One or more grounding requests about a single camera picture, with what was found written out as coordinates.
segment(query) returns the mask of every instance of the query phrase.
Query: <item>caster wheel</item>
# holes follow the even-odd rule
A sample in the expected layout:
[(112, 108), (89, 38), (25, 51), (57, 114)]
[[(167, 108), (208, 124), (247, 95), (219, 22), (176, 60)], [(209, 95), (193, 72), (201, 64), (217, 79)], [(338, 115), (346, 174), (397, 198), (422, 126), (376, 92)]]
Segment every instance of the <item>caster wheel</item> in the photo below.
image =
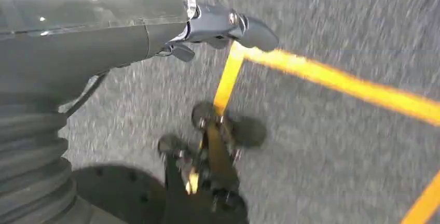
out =
[(187, 147), (176, 135), (166, 134), (159, 139), (157, 150), (160, 155), (180, 156), (182, 151), (187, 150)]
[(199, 129), (204, 130), (209, 121), (215, 120), (217, 114), (215, 113), (215, 107), (209, 102), (200, 102), (194, 106), (191, 114), (192, 125)]

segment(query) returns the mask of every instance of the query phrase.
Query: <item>small wheeled robot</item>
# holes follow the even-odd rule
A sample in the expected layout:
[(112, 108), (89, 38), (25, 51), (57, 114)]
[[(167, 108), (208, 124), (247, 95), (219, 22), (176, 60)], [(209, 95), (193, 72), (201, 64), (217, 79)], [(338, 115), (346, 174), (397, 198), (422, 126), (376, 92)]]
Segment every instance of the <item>small wheeled robot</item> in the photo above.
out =
[(260, 140), (255, 141), (249, 121), (219, 116), (210, 103), (197, 104), (191, 118), (203, 135), (196, 151), (173, 134), (163, 136), (158, 143), (166, 164), (162, 224), (249, 223), (234, 163), (240, 157), (240, 148), (248, 146), (244, 145), (246, 141), (261, 143), (265, 134), (253, 125), (254, 130), (260, 130), (256, 135)]

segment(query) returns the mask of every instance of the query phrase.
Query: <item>yellow tape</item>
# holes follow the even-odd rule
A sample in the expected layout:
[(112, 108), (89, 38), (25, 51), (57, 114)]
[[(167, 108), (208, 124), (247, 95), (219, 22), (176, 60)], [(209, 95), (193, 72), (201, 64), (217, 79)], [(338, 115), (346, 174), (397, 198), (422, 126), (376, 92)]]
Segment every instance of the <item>yellow tape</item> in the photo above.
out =
[(426, 187), (401, 224), (427, 223), (440, 206), (440, 171)]
[(241, 48), (241, 53), (243, 51), (245, 58), (255, 63), (295, 74), (305, 80), (350, 94), (432, 125), (440, 125), (440, 104), (433, 100), (361, 80), (330, 66), (281, 50), (265, 53), (255, 48)]
[(228, 105), (238, 73), (240, 72), (241, 65), (243, 64), (243, 52), (244, 50), (241, 48), (240, 44), (232, 44), (228, 60), (226, 61), (225, 69), (223, 70), (222, 78), (220, 79), (217, 93), (214, 98), (214, 106), (220, 116), (223, 115), (226, 106)]

